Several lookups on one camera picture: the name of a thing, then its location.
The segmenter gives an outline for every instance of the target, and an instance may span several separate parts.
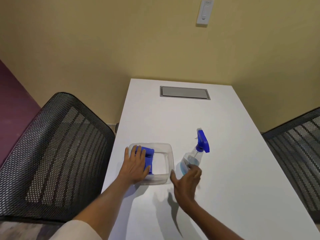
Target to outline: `microfiber cloth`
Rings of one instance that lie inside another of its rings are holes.
[[[146,148],[146,147],[141,147],[141,151],[142,150],[146,150],[146,162],[144,164],[144,169],[146,169],[147,166],[151,166],[150,170],[149,170],[149,174],[153,174],[152,173],[152,159],[153,159],[153,154],[155,153],[154,149],[150,149],[150,148]]]

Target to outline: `spray bottle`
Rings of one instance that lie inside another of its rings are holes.
[[[183,175],[185,175],[189,171],[188,164],[194,164],[199,166],[203,155],[203,151],[205,151],[206,153],[210,152],[209,143],[201,128],[197,129],[197,134],[198,144],[191,152],[186,153],[181,160],[180,168]]]

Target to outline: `person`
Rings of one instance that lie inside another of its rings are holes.
[[[108,239],[117,219],[122,199],[128,188],[142,181],[149,173],[150,166],[144,170],[146,150],[135,145],[129,156],[128,147],[124,151],[124,161],[117,178],[92,203],[73,220],[65,223],[50,240],[102,240]],[[241,240],[236,233],[211,216],[195,201],[196,187],[202,174],[196,165],[181,179],[172,170],[170,179],[174,186],[174,196],[181,209],[200,227],[209,240]]]

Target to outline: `plastic bin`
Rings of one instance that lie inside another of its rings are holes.
[[[167,143],[133,143],[129,146],[129,152],[134,145],[154,149],[152,160],[152,173],[141,181],[141,185],[165,184],[174,169],[174,155],[170,144]]]

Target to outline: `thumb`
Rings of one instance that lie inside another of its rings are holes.
[[[146,169],[143,171],[143,179],[148,175],[150,172],[151,165],[147,166]]]
[[[173,183],[173,185],[176,187],[177,183],[178,183],[178,179],[177,179],[176,173],[174,172],[173,169],[171,170],[171,173],[170,173],[170,180]]]

